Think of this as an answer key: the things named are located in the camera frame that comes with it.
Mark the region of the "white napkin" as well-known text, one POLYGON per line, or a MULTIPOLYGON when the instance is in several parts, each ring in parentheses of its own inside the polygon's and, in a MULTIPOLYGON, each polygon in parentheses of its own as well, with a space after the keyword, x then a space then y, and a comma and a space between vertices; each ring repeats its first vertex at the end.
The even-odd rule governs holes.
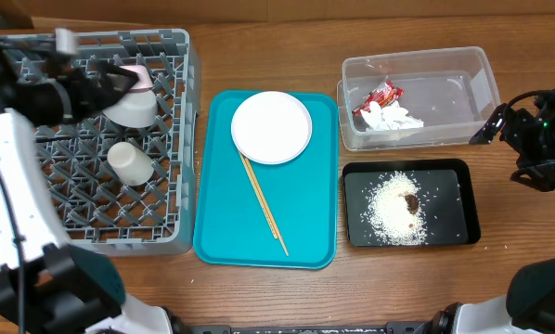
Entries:
POLYGON ((422 128, 424 122, 408 114, 397 101, 382 107, 377 102, 370 102, 367 109, 361 109, 360 115, 371 131, 406 130, 422 128))

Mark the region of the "large white round plate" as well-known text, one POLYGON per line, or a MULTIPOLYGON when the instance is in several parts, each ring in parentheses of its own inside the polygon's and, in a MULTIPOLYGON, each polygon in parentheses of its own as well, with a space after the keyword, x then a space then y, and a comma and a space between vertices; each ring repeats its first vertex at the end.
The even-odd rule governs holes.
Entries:
POLYGON ((238 151, 250 161, 278 165, 297 158, 307 147, 313 124, 307 107, 293 95, 264 91, 246 98, 231 121, 238 151))

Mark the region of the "red snack wrapper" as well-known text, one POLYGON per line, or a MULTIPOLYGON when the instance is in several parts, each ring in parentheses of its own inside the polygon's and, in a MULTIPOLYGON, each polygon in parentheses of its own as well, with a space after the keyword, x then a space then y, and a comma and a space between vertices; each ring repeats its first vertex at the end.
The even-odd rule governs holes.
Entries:
POLYGON ((404 90, 395 86, 389 79, 385 79, 364 97, 361 104, 353 109, 352 114, 359 116, 361 111, 370 112, 369 105, 376 102, 380 107, 387 107, 397 101, 404 94, 404 90))

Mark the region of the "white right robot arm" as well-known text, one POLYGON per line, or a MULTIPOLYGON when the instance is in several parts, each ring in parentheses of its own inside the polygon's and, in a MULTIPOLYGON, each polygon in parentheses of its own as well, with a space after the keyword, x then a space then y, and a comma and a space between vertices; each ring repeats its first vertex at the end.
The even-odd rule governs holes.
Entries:
MULTIPOLYGON (((496 107, 469 143, 489 144, 495 137, 519 154, 511 181, 541 192, 555 189, 555 88, 526 92, 496 107)), ((555 259, 520 269, 506 295, 450 304, 415 331, 555 333, 555 259)))

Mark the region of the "small pink-white bowl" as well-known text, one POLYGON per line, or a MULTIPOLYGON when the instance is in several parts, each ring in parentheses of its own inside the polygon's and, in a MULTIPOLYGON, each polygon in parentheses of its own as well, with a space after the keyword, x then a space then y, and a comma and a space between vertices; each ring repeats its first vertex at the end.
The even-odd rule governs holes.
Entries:
POLYGON ((122 69, 134 72, 138 82, 130 89, 131 92, 143 92, 153 87, 149 72, 143 65, 123 65, 122 69))

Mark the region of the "white plastic cup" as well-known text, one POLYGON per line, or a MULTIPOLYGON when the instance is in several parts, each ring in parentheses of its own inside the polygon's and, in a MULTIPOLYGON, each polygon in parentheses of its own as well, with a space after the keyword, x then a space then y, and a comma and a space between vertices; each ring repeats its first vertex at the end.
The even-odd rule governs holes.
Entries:
POLYGON ((128 142, 114 144, 107 160, 118 178, 128 186, 141 186, 154 174, 152 159, 128 142))

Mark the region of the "brown food scrap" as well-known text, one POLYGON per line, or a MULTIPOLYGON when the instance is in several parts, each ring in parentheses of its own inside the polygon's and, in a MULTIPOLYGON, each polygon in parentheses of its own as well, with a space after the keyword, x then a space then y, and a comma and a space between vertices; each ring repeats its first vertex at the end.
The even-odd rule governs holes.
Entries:
POLYGON ((419 198, 416 194, 405 194, 404 200, 407 204, 407 211, 412 214, 416 215, 419 210, 419 198))

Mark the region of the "pile of white rice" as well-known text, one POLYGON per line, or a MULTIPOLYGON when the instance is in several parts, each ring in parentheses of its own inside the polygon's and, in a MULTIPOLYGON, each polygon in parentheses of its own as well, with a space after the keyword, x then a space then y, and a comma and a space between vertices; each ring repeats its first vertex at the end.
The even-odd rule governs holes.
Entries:
POLYGON ((425 187, 425 171, 376 172, 361 190, 367 201, 359 213, 364 225, 363 238, 368 246, 426 246, 432 236, 427 226, 426 205, 431 201, 425 187), (416 215, 407 211, 405 194, 416 194, 419 210, 416 215))

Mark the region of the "wooden chopstick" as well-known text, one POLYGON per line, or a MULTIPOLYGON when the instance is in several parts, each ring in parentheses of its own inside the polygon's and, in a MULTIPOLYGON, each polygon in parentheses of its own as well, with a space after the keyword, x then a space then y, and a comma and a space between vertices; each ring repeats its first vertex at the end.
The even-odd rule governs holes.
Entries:
POLYGON ((255 192, 255 196, 259 201, 259 204, 262 208, 262 211, 264 213, 265 219, 269 225, 269 228, 271 230, 272 236, 274 239, 278 240, 282 249, 284 250, 284 253, 286 256, 289 256, 290 253, 287 249, 287 246, 284 242, 284 239, 279 231, 278 225, 275 221, 275 218, 270 210, 270 207, 268 205, 268 202, 265 199, 265 194, 263 193, 263 190, 260 187, 260 184, 258 182, 258 179, 256 177, 256 174, 252 168, 252 165, 250 163, 250 161, 240 152, 239 153, 239 157, 241 159, 241 162, 244 166, 244 169, 248 175, 248 178, 250 180, 250 183, 252 185, 253 191, 255 192))
POLYGON ((242 164, 244 166, 246 174, 248 175, 248 178, 249 178, 250 183, 252 185, 255 196, 258 199, 259 204, 262 208, 262 211, 263 211, 265 219, 266 219, 266 221, 269 225, 269 229, 272 233, 272 236, 273 236, 274 239, 277 239, 278 238, 277 230, 274 227, 274 223, 272 222, 272 220, 270 218, 270 215, 269 215, 270 211, 269 211, 268 206, 265 202, 265 198, 262 194, 262 190, 261 190, 261 188, 258 184, 258 181, 257 181, 256 176, 254 174, 254 171, 252 169, 252 166, 251 166, 249 160, 241 152, 239 153, 239 157, 242 161, 242 164))

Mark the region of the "grey-green bowl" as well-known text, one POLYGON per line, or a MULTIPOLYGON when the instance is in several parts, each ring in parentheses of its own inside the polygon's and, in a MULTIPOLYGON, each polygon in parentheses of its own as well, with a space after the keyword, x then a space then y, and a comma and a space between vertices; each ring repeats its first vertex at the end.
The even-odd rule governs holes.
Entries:
POLYGON ((151 126, 157 113, 158 103, 152 91, 128 93, 117 104, 103 110, 109 120, 129 128, 151 126))

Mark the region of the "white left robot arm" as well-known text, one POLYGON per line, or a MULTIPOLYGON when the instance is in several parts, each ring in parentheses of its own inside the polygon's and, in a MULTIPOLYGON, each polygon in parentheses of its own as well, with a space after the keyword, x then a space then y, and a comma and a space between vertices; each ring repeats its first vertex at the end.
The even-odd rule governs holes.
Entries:
POLYGON ((23 82, 0 37, 0 315, 22 333, 178 333, 167 309, 125 291, 111 260, 72 245, 36 157, 39 126, 75 124, 119 102, 135 73, 109 63, 90 79, 71 66, 74 32, 59 29, 29 47, 46 77, 23 82))

